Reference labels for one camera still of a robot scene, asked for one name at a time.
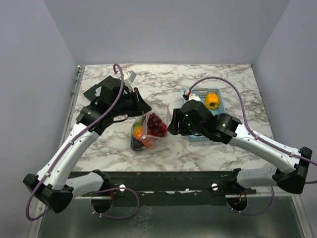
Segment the clear pink zip top bag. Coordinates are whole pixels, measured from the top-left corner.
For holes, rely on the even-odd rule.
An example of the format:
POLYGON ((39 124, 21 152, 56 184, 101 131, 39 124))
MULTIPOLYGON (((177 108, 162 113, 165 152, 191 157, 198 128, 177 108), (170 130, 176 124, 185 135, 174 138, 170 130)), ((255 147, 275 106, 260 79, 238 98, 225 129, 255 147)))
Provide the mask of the clear pink zip top bag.
POLYGON ((152 110, 139 116, 131 127, 130 147, 133 151, 150 149, 168 137, 167 126, 171 121, 169 106, 165 112, 152 110))

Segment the green orange toy mango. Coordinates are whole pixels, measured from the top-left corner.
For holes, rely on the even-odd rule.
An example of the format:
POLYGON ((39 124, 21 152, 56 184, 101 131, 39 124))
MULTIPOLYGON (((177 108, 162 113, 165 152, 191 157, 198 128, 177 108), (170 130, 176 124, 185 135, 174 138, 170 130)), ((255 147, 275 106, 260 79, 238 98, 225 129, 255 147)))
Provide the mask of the green orange toy mango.
POLYGON ((143 136, 143 123, 141 121, 136 121, 132 126, 132 134, 135 138, 141 139, 143 136))

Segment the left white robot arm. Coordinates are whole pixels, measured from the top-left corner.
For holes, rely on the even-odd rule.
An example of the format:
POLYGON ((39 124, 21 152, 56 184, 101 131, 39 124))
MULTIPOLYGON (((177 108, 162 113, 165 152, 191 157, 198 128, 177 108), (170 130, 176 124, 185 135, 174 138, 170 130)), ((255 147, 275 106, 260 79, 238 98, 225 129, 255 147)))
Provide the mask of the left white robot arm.
POLYGON ((101 82, 100 95, 80 111, 76 124, 56 154, 35 175, 28 174, 23 183, 55 213, 63 211, 78 196, 89 192, 107 194, 110 178, 103 172, 94 170, 69 178, 71 171, 90 145, 114 123, 115 117, 138 117, 151 109, 138 88, 129 86, 126 80, 107 77, 101 82))

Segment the orange toy pumpkin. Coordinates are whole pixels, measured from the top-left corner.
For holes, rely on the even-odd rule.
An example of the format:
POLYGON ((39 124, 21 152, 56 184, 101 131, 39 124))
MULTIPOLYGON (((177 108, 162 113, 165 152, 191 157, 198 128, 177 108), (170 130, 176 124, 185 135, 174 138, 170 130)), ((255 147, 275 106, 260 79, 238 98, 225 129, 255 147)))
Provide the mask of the orange toy pumpkin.
POLYGON ((155 145, 155 141, 151 137, 142 137, 141 142, 142 142, 143 146, 146 148, 152 148, 155 145))

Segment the red toy tomato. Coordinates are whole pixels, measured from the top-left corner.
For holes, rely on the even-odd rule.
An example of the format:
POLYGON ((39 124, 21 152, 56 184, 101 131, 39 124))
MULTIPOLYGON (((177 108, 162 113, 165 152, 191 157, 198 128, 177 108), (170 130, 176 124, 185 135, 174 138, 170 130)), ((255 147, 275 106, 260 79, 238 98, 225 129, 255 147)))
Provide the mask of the red toy tomato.
POLYGON ((167 127, 165 123, 160 123, 159 124, 159 133, 161 134, 162 137, 164 137, 166 135, 167 132, 167 127))

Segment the green toy cabbage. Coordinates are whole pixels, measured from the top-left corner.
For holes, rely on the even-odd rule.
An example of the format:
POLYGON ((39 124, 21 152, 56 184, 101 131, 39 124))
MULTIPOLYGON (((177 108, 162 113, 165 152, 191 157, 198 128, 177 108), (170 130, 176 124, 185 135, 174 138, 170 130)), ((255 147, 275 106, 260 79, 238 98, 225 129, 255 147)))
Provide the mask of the green toy cabbage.
POLYGON ((139 117, 139 118, 135 121, 135 123, 136 123, 136 124, 143 124, 144 120, 145 120, 145 117, 139 117))

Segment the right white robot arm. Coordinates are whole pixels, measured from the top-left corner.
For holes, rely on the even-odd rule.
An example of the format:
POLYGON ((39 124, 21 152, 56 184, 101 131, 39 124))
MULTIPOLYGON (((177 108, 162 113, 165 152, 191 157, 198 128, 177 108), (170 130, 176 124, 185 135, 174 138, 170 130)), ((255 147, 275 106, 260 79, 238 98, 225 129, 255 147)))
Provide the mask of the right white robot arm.
POLYGON ((213 142, 239 147, 272 165, 266 169, 238 169, 237 176, 227 182, 231 193, 238 194, 254 186, 278 186, 292 194, 303 192, 313 153, 308 147, 288 147, 248 131, 239 119, 226 113, 215 116, 195 100, 173 110, 167 130, 172 135, 202 135, 213 142))

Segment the dark purple toy eggplant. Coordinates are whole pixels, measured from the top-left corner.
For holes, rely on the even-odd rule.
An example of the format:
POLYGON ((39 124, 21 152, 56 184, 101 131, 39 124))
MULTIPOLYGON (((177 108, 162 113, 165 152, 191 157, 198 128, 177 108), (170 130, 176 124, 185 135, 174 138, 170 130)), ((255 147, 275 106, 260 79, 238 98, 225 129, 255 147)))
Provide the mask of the dark purple toy eggplant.
POLYGON ((141 151, 145 148, 143 142, 135 137, 131 137, 130 147, 133 151, 141 151))

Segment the dark red toy grapes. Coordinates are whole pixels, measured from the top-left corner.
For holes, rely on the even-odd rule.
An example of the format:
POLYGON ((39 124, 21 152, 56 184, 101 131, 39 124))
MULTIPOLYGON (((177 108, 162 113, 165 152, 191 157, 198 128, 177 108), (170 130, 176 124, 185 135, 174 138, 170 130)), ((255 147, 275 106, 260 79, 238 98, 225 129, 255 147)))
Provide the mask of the dark red toy grapes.
POLYGON ((162 123, 163 120, 156 113, 147 113, 143 115, 143 117, 145 117, 143 122, 145 135, 163 138, 159 133, 159 124, 162 123))

